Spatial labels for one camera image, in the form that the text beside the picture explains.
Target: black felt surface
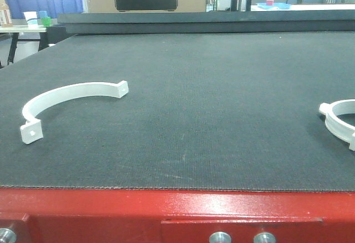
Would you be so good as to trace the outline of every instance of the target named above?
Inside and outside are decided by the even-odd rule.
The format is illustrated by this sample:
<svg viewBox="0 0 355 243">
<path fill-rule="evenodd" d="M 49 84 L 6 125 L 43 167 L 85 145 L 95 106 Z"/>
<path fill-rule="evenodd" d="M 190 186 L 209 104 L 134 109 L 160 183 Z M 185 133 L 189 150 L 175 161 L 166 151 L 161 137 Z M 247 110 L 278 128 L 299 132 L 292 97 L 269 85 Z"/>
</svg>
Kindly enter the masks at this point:
<svg viewBox="0 0 355 243">
<path fill-rule="evenodd" d="M 0 186 L 355 191 L 355 153 L 318 115 L 355 97 L 354 36 L 67 39 L 0 70 Z M 49 108 L 44 138 L 22 143 L 31 98 L 121 80 L 127 96 Z"/>
</svg>

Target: semicircular bracket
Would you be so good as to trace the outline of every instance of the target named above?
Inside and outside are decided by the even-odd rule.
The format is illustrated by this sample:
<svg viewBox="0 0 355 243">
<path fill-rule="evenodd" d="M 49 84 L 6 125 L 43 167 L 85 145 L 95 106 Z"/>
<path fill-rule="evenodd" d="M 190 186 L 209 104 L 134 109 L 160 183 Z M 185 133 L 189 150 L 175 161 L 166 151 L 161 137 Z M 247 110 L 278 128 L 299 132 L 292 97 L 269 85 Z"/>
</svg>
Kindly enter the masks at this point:
<svg viewBox="0 0 355 243">
<path fill-rule="evenodd" d="M 26 123 L 20 126 L 22 141 L 30 144 L 43 138 L 42 125 L 36 116 L 49 107 L 67 100 L 91 96 L 122 98 L 128 91 L 128 83 L 123 80 L 118 84 L 106 82 L 79 83 L 42 93 L 31 99 L 22 109 L 22 115 L 26 119 Z"/>
<path fill-rule="evenodd" d="M 339 100 L 328 104 L 322 103 L 319 106 L 319 113 L 326 116 L 325 124 L 327 129 L 336 137 L 350 143 L 349 149 L 355 151 L 355 126 L 352 126 L 343 120 L 338 115 L 354 114 L 355 100 Z"/>
</svg>

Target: blue tray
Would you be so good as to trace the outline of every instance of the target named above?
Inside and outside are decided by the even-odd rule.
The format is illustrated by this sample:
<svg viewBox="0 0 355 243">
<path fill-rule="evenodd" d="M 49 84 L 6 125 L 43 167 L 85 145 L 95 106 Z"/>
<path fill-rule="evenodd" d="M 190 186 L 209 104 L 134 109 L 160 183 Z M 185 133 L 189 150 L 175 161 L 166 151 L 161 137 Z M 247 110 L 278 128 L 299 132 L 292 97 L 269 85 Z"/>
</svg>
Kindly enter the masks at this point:
<svg viewBox="0 0 355 243">
<path fill-rule="evenodd" d="M 272 7 L 277 7 L 282 10 L 287 10 L 291 7 L 291 4 L 288 3 L 273 3 L 272 6 L 267 6 L 266 3 L 257 3 L 256 5 L 262 9 L 270 9 Z"/>
</svg>

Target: metal bolt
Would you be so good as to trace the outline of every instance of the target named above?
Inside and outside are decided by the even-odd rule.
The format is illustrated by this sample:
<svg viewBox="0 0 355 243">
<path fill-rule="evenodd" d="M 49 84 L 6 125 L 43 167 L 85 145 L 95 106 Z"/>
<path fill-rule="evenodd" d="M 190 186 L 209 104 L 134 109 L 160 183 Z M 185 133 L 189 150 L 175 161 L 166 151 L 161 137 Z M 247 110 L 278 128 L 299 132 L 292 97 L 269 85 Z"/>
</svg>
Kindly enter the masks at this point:
<svg viewBox="0 0 355 243">
<path fill-rule="evenodd" d="M 276 243 L 276 238 L 271 233 L 260 233 L 254 237 L 254 243 Z"/>
<path fill-rule="evenodd" d="M 210 243 L 232 243 L 232 238 L 227 233 L 215 232 L 210 236 Z"/>
<path fill-rule="evenodd" d="M 7 228 L 0 228 L 0 243 L 15 243 L 16 234 Z"/>
</svg>

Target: red metal panel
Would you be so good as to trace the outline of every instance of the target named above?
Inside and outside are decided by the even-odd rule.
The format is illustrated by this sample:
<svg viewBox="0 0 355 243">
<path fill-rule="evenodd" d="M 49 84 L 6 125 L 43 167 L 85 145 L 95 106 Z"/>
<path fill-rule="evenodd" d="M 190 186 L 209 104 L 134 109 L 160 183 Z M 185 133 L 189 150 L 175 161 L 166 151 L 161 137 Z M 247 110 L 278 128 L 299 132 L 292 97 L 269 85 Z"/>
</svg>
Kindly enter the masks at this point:
<svg viewBox="0 0 355 243">
<path fill-rule="evenodd" d="M 241 243 L 263 231 L 344 243 L 354 242 L 354 194 L 3 188 L 0 225 L 35 243 L 206 243 L 216 231 Z"/>
</svg>

